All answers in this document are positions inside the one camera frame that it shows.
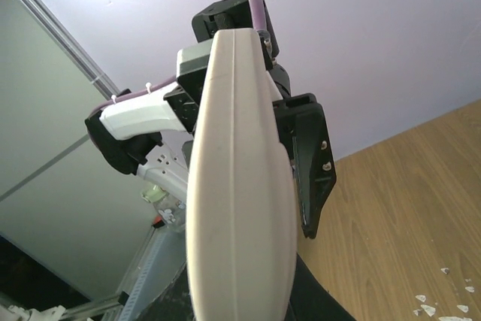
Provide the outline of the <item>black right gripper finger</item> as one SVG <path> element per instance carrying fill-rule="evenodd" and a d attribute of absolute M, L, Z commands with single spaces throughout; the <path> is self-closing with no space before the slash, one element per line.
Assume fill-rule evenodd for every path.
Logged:
<path fill-rule="evenodd" d="M 354 321 L 355 318 L 318 282 L 297 254 L 285 321 Z"/>

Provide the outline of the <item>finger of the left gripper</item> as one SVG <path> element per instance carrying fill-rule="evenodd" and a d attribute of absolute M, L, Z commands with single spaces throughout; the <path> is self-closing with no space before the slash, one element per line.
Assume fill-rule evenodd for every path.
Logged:
<path fill-rule="evenodd" d="M 306 238 L 314 239 L 337 176 L 322 105 L 311 93 L 299 96 L 298 101 L 293 150 L 301 228 Z"/>

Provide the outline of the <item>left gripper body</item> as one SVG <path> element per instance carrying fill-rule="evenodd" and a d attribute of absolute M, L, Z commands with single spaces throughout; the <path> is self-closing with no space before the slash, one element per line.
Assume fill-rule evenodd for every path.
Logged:
<path fill-rule="evenodd" d="M 280 142 L 286 148 L 290 159 L 298 158 L 295 139 L 295 118 L 292 109 L 287 105 L 291 99 L 290 79 L 287 71 L 281 65 L 275 65 L 270 70 L 270 76 L 274 81 L 281 99 L 273 103 L 274 114 L 277 123 L 277 131 Z"/>

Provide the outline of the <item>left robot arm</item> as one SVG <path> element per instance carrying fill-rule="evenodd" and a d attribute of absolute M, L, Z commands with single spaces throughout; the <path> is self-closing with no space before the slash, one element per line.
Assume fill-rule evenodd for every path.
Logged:
<path fill-rule="evenodd" d="M 271 88 L 280 142 L 293 164 L 301 229 L 315 238 L 322 208 L 336 182 L 325 112 L 311 93 L 292 95 L 286 70 L 277 63 L 279 47 L 265 0 L 221 0 L 192 18 L 196 43 L 177 53 L 176 73 L 166 85 L 125 90 L 98 106 L 85 121 L 89 137 L 107 163 L 186 199 L 187 170 L 167 156 L 164 131 L 193 134 L 215 34 L 225 29 L 265 30 L 260 44 Z"/>

